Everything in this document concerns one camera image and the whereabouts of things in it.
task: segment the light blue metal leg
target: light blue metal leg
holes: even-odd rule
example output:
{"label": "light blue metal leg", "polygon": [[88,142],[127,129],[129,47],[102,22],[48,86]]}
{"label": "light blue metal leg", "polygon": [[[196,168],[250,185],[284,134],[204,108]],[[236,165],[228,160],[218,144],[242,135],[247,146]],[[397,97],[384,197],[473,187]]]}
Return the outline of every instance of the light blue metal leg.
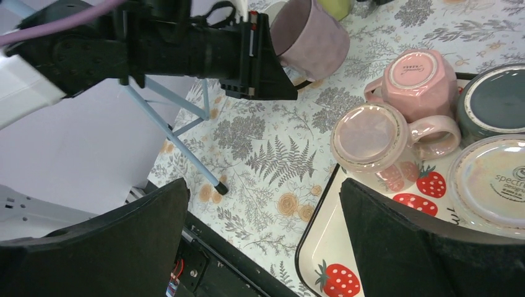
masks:
{"label": "light blue metal leg", "polygon": [[175,137],[179,137],[179,136],[182,135],[183,133],[186,133],[186,131],[190,130],[191,128],[197,126],[198,124],[200,124],[200,123],[202,123],[202,122],[204,122],[204,120],[203,120],[202,118],[198,118],[198,119],[196,119],[195,121],[193,121],[193,122],[191,122],[191,123],[185,125],[184,127],[179,128],[177,131],[175,131],[175,132],[173,133],[173,135],[174,135]]}
{"label": "light blue metal leg", "polygon": [[202,84],[202,95],[204,97],[204,112],[206,113],[205,120],[207,121],[210,119],[210,98],[208,97],[208,80],[202,79],[201,84]]}
{"label": "light blue metal leg", "polygon": [[135,102],[146,112],[146,114],[149,116],[149,118],[157,124],[159,128],[166,134],[168,139],[173,142],[177,146],[178,149],[181,150],[182,154],[186,156],[190,160],[195,167],[212,183],[213,186],[219,185],[219,180],[206,168],[201,161],[193,155],[193,153],[184,145],[182,141],[180,141],[179,138],[177,138],[175,135],[173,135],[170,128],[168,128],[168,124],[164,119],[162,119],[161,116],[158,115],[158,113],[144,100],[144,98],[130,85],[124,86],[124,89],[127,91],[129,96],[135,100]]}
{"label": "light blue metal leg", "polygon": [[186,99],[180,97],[176,93],[172,92],[170,89],[164,87],[160,83],[150,79],[149,77],[146,77],[146,86],[153,92],[161,95],[162,97],[170,100],[173,103],[176,103],[181,108],[184,108],[185,110],[188,110],[189,112],[195,114],[196,116],[204,119],[207,121],[209,119],[209,115],[206,115],[206,112],[202,110],[200,107],[196,106],[195,104],[187,101]]}
{"label": "light blue metal leg", "polygon": [[19,17],[22,17],[23,19],[35,13],[34,9],[20,0],[4,0],[2,4],[7,10],[18,15]]}

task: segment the upside-down mug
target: upside-down mug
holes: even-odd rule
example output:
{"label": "upside-down mug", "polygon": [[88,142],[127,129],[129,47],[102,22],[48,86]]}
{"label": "upside-down mug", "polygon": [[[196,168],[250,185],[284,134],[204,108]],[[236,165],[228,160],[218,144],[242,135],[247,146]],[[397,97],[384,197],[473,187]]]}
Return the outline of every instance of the upside-down mug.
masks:
{"label": "upside-down mug", "polygon": [[[434,142],[420,141],[436,133],[447,136]],[[445,156],[460,141],[459,128],[449,116],[429,116],[408,124],[390,105],[365,103],[336,123],[330,146],[340,166],[359,181],[378,191],[395,193],[416,182],[422,160]]]}
{"label": "upside-down mug", "polygon": [[[381,96],[374,92],[379,88]],[[367,101],[392,105],[409,123],[434,115],[454,118],[458,96],[454,69],[432,49],[404,51],[365,87]]]}
{"label": "upside-down mug", "polygon": [[341,67],[350,48],[342,25],[317,0],[290,0],[270,27],[272,44],[281,65],[313,82]]}

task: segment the white tray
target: white tray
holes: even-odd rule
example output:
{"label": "white tray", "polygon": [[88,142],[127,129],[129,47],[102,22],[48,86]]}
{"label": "white tray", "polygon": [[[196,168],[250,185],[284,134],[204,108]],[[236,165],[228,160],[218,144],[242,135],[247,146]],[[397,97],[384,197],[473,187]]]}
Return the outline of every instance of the white tray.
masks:
{"label": "white tray", "polygon": [[[458,77],[469,77],[471,79],[473,75],[467,76],[458,74]],[[458,80],[458,85],[462,88],[467,83],[468,80]],[[424,166],[425,169],[435,166],[433,171],[441,174],[442,177],[446,179],[448,168],[456,156],[459,155],[460,151],[460,149],[457,149],[454,153],[444,158],[425,161],[422,166]],[[346,222],[341,209],[341,202],[339,200],[341,185],[348,177],[359,181],[359,179],[353,177],[351,174],[345,174],[341,167],[337,165],[319,200],[319,204],[315,209],[312,219],[306,228],[305,234],[297,247],[297,253],[295,255],[295,268],[297,274],[300,280],[311,291],[315,292],[317,296],[365,296],[363,289],[361,288],[361,281],[355,263],[354,251],[352,249],[352,243],[348,235]],[[382,189],[376,188],[374,190],[391,199],[396,196],[396,194],[385,194]],[[429,205],[435,204],[435,207],[437,208],[437,214],[435,215],[436,218],[454,223],[455,225],[465,225],[464,220],[459,218],[453,209],[452,203],[448,197],[449,189],[446,189],[444,196],[441,198],[434,198],[423,194],[416,184],[402,193],[414,194],[428,200],[428,209],[431,207]],[[328,267],[331,264],[343,265],[348,270],[346,271],[346,274],[348,275],[351,273],[352,275],[355,275],[359,283],[352,282],[352,284],[348,283],[345,285],[344,294],[326,294],[317,282],[319,279],[318,272],[320,272],[321,268],[319,266],[323,266],[323,261]]]}

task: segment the black rubber foot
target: black rubber foot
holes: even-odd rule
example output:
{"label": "black rubber foot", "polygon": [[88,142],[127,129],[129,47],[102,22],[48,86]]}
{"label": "black rubber foot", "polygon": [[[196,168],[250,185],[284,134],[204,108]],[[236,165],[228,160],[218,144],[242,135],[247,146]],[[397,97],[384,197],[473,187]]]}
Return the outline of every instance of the black rubber foot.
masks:
{"label": "black rubber foot", "polygon": [[219,184],[215,186],[215,190],[217,190],[217,192],[219,192],[219,194],[223,196],[228,193],[228,188],[221,182],[219,182]]}

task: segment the red wire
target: red wire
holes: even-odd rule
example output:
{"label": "red wire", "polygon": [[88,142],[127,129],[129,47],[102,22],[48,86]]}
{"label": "red wire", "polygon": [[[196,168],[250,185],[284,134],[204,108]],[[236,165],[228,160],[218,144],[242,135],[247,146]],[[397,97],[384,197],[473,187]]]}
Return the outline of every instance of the red wire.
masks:
{"label": "red wire", "polygon": [[184,270],[184,259],[181,259],[181,271],[175,277],[176,279],[180,277],[180,275],[182,274],[182,270]]}

